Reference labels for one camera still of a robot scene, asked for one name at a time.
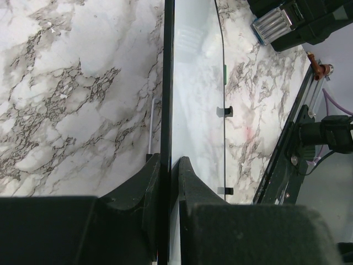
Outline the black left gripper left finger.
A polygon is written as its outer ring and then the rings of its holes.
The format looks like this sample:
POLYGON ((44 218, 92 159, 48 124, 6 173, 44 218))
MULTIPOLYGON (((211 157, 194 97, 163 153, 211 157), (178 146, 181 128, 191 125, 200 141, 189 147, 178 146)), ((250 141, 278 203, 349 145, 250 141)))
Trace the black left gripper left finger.
POLYGON ((160 155, 94 196, 1 198, 2 264, 152 264, 160 155))

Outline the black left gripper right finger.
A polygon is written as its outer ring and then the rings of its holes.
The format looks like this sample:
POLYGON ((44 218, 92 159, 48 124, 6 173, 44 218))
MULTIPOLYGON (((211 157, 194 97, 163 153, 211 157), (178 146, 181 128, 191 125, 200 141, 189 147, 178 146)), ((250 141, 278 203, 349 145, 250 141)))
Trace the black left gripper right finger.
POLYGON ((295 205, 229 204, 179 162, 182 264, 342 264, 326 223, 295 205))

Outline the black framed whiteboard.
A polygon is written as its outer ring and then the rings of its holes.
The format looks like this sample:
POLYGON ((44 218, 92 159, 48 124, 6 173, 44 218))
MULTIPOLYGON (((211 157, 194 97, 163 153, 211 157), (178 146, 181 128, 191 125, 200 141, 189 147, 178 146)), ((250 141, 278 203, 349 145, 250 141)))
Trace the black framed whiteboard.
POLYGON ((215 1, 166 1, 158 263, 181 264, 178 169, 226 196, 224 42, 215 1))

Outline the green marker cap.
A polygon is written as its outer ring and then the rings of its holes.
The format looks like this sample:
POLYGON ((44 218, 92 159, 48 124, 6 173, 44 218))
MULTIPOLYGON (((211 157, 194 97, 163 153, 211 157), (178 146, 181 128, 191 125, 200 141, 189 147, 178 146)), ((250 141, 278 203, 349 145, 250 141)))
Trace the green marker cap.
POLYGON ((223 65, 223 85, 227 84, 227 65, 223 65))

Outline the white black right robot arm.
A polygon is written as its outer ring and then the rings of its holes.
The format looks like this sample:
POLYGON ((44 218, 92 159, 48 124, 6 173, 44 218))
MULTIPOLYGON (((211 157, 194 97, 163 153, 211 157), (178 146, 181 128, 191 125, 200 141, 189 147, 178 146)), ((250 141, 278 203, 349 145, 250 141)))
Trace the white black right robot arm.
POLYGON ((303 146, 327 145, 337 153, 352 153, 352 117, 330 115, 320 122, 302 124, 299 139, 303 146))

